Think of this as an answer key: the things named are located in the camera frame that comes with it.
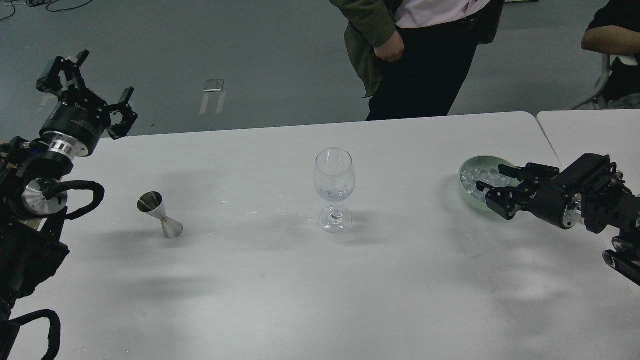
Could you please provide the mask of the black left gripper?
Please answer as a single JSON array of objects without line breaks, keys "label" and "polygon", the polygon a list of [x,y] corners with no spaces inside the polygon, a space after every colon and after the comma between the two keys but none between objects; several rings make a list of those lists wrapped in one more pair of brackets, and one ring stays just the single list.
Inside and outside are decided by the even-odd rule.
[{"label": "black left gripper", "polygon": [[[128,136],[138,119],[130,105],[135,91],[132,86],[124,89],[115,104],[103,99],[90,101],[89,89],[80,71],[89,54],[85,49],[78,53],[75,61],[58,55],[36,81],[37,91],[57,98],[57,105],[39,130],[39,137],[49,144],[50,152],[67,158],[93,155],[105,131],[114,141]],[[112,123],[111,116],[118,114],[119,123]]]}]

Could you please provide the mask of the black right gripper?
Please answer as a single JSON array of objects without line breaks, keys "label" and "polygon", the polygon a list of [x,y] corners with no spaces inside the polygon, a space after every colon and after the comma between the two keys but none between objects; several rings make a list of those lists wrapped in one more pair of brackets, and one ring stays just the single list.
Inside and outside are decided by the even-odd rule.
[{"label": "black right gripper", "polygon": [[[524,166],[500,164],[498,173],[510,178],[506,187],[477,181],[486,206],[503,219],[514,219],[523,210],[562,230],[583,223],[582,198],[578,190],[555,179],[558,167],[528,162]],[[530,188],[538,188],[531,193]]]}]

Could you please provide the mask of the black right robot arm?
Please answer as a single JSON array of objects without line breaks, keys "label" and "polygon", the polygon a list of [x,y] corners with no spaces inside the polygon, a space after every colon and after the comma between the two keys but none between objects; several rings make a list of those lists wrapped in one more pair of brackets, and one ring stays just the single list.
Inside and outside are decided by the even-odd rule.
[{"label": "black right robot arm", "polygon": [[515,167],[501,164],[498,172],[518,184],[498,187],[476,182],[490,210],[508,221],[519,211],[529,212],[562,230],[576,224],[594,234],[616,228],[612,249],[604,250],[602,258],[639,284],[640,199],[608,155],[585,153],[564,170],[529,162]]}]

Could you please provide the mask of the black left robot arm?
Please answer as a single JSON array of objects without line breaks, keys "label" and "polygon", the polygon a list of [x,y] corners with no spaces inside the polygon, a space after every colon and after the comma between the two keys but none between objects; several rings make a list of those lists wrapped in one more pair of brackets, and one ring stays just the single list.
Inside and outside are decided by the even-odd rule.
[{"label": "black left robot arm", "polygon": [[107,133],[126,137],[138,119],[130,105],[134,89],[108,104],[91,91],[81,73],[88,50],[76,60],[57,56],[36,82],[38,91],[53,95],[57,105],[39,130],[39,137],[17,136],[1,144],[0,302],[1,358],[7,360],[22,326],[48,319],[48,346],[43,358],[60,350],[61,321],[51,309],[11,318],[19,299],[52,278],[70,253],[61,242],[66,221],[93,212],[105,198],[94,181],[63,181],[76,158],[93,155]]}]

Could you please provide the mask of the standing person's right hand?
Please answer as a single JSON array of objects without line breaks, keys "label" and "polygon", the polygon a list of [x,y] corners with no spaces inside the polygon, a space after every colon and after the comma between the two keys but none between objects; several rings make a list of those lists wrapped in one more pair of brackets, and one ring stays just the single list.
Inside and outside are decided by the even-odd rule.
[{"label": "standing person's right hand", "polygon": [[400,61],[405,52],[405,44],[402,35],[395,30],[386,43],[374,47],[376,57],[384,62],[396,63]]}]

